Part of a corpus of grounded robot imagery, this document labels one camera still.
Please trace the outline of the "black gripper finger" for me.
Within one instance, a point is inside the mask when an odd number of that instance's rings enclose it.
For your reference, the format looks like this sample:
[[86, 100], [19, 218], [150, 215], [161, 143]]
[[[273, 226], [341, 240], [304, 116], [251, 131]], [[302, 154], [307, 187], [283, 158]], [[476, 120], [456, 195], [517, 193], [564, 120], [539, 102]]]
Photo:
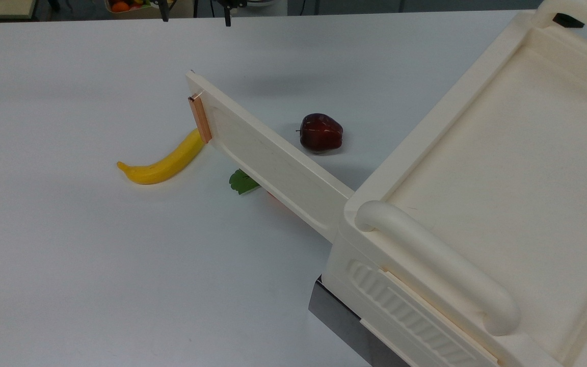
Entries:
[[163, 22], [169, 21], [171, 6], [167, 0], [151, 0], [151, 7], [159, 9]]
[[231, 27], [233, 19], [245, 13], [247, 1], [211, 1], [212, 18], [223, 19], [226, 27]]

